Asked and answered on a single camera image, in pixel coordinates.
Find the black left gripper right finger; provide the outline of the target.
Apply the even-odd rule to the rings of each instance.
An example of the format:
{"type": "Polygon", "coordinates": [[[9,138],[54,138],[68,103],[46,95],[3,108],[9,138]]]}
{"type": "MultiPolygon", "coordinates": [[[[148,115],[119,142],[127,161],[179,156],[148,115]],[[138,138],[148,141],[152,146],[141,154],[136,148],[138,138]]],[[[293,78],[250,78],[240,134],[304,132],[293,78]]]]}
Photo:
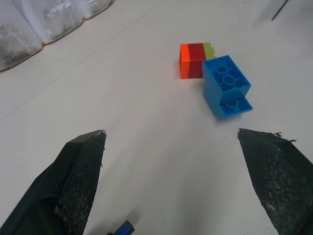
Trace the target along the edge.
{"type": "Polygon", "coordinates": [[[237,133],[253,188],[279,235],[313,235],[313,163],[280,132],[237,133]]]}

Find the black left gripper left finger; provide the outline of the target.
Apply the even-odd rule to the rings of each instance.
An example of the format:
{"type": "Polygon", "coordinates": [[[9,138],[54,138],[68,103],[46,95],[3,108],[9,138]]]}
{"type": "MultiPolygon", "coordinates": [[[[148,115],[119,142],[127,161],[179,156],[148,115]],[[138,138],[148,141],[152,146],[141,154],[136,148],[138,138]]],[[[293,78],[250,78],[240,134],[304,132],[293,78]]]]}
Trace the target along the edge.
{"type": "Polygon", "coordinates": [[[67,142],[30,185],[0,235],[83,235],[94,202],[107,134],[67,142]]]}

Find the metal hex bit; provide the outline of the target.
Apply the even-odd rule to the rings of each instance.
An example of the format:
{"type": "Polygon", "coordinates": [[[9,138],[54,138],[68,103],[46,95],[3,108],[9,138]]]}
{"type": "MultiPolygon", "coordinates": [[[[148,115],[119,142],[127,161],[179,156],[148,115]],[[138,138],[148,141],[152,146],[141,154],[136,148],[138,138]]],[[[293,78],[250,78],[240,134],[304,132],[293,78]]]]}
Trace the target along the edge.
{"type": "Polygon", "coordinates": [[[134,231],[134,226],[129,220],[126,220],[114,233],[107,233],[106,235],[132,235],[134,231]]]}

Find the blue stepped toy block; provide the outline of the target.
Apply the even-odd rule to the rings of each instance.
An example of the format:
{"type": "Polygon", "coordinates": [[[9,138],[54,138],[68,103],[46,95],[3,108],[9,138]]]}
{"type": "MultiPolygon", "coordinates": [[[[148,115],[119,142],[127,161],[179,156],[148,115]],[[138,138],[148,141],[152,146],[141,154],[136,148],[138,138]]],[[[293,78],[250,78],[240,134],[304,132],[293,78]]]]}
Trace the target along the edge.
{"type": "Polygon", "coordinates": [[[202,63],[204,98],[218,120],[252,111],[246,99],[251,84],[229,55],[202,63]]]}

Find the orange red green block stack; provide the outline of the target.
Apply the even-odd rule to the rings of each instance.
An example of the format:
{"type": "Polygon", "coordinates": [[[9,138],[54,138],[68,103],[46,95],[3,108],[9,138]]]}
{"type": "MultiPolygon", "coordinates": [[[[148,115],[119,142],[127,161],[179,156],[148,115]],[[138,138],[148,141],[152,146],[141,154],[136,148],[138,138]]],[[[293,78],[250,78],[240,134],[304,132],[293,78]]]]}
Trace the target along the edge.
{"type": "Polygon", "coordinates": [[[216,58],[211,43],[181,44],[179,51],[179,71],[181,79],[203,78],[202,63],[216,58]]]}

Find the white foam box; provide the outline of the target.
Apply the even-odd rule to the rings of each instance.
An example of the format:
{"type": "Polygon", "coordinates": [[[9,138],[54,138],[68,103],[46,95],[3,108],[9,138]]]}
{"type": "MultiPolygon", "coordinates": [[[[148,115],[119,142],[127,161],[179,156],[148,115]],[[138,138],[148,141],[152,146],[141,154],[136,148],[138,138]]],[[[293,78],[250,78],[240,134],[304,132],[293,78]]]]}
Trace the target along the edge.
{"type": "Polygon", "coordinates": [[[114,0],[0,0],[0,72],[57,41],[114,0]]]}

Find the thin dark rod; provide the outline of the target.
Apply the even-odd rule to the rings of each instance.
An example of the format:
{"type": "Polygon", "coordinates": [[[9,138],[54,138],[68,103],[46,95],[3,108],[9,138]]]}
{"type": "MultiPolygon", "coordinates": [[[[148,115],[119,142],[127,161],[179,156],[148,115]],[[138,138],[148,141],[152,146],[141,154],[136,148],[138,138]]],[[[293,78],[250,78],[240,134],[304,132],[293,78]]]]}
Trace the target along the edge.
{"type": "Polygon", "coordinates": [[[289,2],[289,0],[285,0],[284,3],[280,6],[278,11],[274,14],[271,21],[274,21],[274,19],[279,15],[279,13],[282,11],[282,9],[285,7],[285,5],[289,2]]]}

